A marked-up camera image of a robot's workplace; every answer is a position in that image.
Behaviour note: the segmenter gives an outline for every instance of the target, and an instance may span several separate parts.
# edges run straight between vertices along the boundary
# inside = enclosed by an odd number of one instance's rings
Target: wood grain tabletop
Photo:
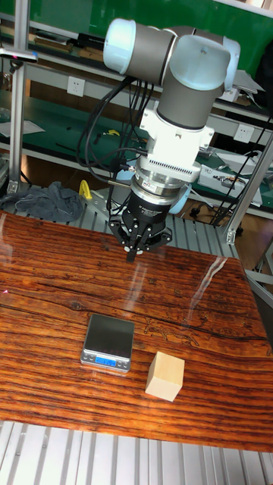
[[[135,324],[125,375],[80,363],[93,313]],[[174,402],[145,394],[157,351]],[[273,451],[273,354],[241,264],[0,212],[0,419]]]

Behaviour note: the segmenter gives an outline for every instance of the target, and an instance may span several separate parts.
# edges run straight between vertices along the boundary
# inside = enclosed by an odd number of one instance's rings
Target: aluminum frame
[[[14,48],[26,51],[30,22],[30,0],[17,0],[15,7]],[[23,63],[13,74],[11,97],[10,180],[8,192],[16,192],[20,181],[22,137],[24,122],[24,96],[27,67]]]
[[[270,164],[273,160],[273,133],[270,135],[268,143],[262,153],[259,162],[257,163],[252,176],[246,186],[246,189],[241,197],[234,213],[231,216],[230,221],[224,229],[224,234],[227,238],[227,244],[234,244],[237,228],[243,219],[251,201],[253,200],[256,191],[262,183],[262,179],[265,176]]]

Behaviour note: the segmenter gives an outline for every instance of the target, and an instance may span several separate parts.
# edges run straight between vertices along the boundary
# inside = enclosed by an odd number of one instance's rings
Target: power outlet
[[[84,91],[84,79],[79,79],[78,77],[69,76],[68,83],[67,83],[67,92],[68,94],[73,94],[74,96],[83,97]]]
[[[248,143],[250,142],[251,136],[254,133],[254,128],[250,127],[248,124],[240,124],[237,132],[234,135],[234,139],[238,142]]]

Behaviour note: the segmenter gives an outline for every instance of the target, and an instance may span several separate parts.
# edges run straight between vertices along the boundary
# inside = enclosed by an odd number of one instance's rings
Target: paper
[[[234,86],[244,89],[245,91],[253,92],[256,94],[258,89],[264,91],[264,89],[244,70],[237,70],[234,78]]]
[[[31,121],[24,121],[23,135],[30,135],[31,133],[39,133],[40,131],[45,131],[38,127]],[[7,138],[11,136],[11,122],[0,123],[0,133]]]

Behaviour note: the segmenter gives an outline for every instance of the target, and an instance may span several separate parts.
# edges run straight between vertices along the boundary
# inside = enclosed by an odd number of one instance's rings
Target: wooden block
[[[184,366],[182,358],[157,352],[149,368],[145,392],[173,402],[183,385]]]

